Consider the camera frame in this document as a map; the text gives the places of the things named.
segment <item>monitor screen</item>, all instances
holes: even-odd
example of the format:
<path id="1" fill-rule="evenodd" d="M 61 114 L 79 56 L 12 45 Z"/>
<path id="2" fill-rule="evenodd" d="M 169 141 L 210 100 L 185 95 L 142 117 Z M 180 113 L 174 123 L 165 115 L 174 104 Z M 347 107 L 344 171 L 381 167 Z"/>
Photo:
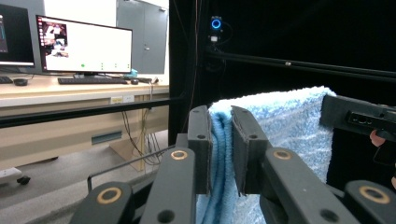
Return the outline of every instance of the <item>monitor screen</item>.
<path id="1" fill-rule="evenodd" d="M 0 4 L 0 66 L 34 65 L 27 9 Z"/>
<path id="2" fill-rule="evenodd" d="M 132 30 L 36 16 L 43 72 L 131 73 Z"/>

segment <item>keyboard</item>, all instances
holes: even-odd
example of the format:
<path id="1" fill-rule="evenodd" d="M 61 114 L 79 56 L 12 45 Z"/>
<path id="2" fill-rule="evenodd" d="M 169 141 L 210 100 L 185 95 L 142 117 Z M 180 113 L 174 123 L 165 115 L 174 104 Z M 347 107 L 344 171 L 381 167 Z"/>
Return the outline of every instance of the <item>keyboard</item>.
<path id="1" fill-rule="evenodd" d="M 0 77 L 0 84 L 13 83 L 12 79 L 9 77 Z"/>
<path id="2" fill-rule="evenodd" d="M 58 82 L 61 85 L 74 84 L 128 84 L 122 78 L 99 78 L 99 77 L 84 77 L 84 78 L 69 78 L 58 77 Z"/>

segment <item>fluffy towel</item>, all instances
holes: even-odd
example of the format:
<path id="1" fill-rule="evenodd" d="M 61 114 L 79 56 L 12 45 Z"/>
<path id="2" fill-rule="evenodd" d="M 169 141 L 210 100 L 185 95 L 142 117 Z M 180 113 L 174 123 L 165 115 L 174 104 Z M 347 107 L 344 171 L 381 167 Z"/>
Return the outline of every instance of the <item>fluffy towel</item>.
<path id="1" fill-rule="evenodd" d="M 196 223 L 265 223 L 259 195 L 239 197 L 233 171 L 231 105 L 249 110 L 273 147 L 298 153 L 318 178 L 326 182 L 332 152 L 332 130 L 319 125 L 323 97 L 335 95 L 324 87 L 269 92 L 209 107 L 212 118 L 212 192 L 199 195 Z"/>

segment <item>monitor stand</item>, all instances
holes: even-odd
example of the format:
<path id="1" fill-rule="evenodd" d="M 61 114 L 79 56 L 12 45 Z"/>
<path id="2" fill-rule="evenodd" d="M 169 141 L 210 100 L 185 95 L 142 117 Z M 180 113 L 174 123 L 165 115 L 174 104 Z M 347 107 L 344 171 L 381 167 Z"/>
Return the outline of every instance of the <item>monitor stand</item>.
<path id="1" fill-rule="evenodd" d="M 105 76 L 99 75 L 99 73 L 75 73 L 74 78 L 86 78 L 86 77 L 98 77 L 103 78 Z"/>

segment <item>desk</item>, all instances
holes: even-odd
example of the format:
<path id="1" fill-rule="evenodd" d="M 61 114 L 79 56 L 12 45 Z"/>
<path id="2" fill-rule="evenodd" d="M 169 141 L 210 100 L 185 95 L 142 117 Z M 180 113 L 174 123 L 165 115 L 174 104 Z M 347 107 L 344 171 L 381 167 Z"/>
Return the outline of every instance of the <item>desk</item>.
<path id="1" fill-rule="evenodd" d="M 160 82 L 153 85 L 154 99 L 168 97 L 169 83 L 166 79 L 161 80 L 161 76 L 158 75 Z M 25 87 L 0 85 L 0 117 L 108 105 L 111 97 L 120 96 L 146 101 L 149 95 L 150 85 L 145 83 L 59 85 L 57 77 L 35 76 Z M 132 137 L 140 137 L 143 110 L 126 113 Z M 168 106 L 155 107 L 148 114 L 145 132 L 166 130 L 167 121 Z M 108 144 L 120 153 L 124 150 L 121 147 L 129 142 L 121 113 L 0 129 L 0 170 L 88 149 L 92 147 L 93 136 L 114 132 L 121 132 L 121 138 L 101 144 Z"/>

